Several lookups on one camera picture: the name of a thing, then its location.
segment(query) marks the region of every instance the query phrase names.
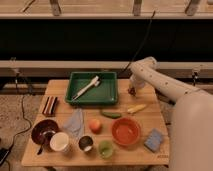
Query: green tray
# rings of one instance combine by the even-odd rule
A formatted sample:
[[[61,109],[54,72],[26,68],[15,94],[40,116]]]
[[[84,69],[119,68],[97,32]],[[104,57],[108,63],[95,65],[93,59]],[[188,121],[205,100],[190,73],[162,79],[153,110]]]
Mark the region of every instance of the green tray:
[[[96,75],[99,76],[100,84],[73,100],[72,97]],[[118,101],[117,89],[116,72],[72,72],[65,100],[71,105],[113,105]]]

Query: small pot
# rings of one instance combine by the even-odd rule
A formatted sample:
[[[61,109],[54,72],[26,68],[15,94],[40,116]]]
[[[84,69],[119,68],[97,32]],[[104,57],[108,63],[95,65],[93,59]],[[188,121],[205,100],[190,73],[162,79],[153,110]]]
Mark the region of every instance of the small pot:
[[[89,152],[93,148],[93,140],[90,136],[83,136],[78,142],[79,148],[84,152]]]

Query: cup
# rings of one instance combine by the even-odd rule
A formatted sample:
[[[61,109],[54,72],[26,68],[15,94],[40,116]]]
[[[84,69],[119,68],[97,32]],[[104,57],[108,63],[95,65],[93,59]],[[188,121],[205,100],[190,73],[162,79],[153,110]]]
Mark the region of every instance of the cup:
[[[90,136],[85,135],[80,138],[78,145],[79,145],[79,148],[83,150],[84,152],[89,152],[90,150],[92,150],[93,140]]]
[[[58,132],[50,139],[50,148],[53,151],[67,153],[70,150],[69,135],[64,132]]]
[[[110,158],[114,152],[112,143],[108,140],[101,141],[98,145],[98,152],[103,159]]]

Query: white brush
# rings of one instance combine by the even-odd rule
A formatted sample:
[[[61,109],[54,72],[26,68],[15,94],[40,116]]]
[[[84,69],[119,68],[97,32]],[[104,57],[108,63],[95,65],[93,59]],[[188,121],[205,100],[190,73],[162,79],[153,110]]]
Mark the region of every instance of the white brush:
[[[97,87],[97,86],[100,84],[100,81],[98,81],[98,79],[99,79],[99,77],[98,77],[98,76],[95,76],[95,77],[90,81],[90,83],[89,83],[86,87],[82,88],[76,95],[74,95],[74,96],[72,97],[72,100],[76,100],[77,98],[79,98],[79,97],[80,97],[82,94],[84,94],[90,87],[92,87],[92,86]]]

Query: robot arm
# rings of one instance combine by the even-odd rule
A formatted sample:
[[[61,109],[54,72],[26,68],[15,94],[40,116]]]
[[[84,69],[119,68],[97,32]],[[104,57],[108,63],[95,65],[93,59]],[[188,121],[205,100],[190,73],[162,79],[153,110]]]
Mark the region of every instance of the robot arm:
[[[212,171],[213,96],[204,90],[156,72],[153,57],[131,65],[131,88],[148,82],[176,102],[170,138],[170,171]]]
[[[145,80],[174,102],[184,94],[199,90],[194,86],[156,72],[154,70],[156,68],[157,61],[153,57],[133,63],[131,65],[133,75],[130,77],[132,86],[138,89],[144,85]]]

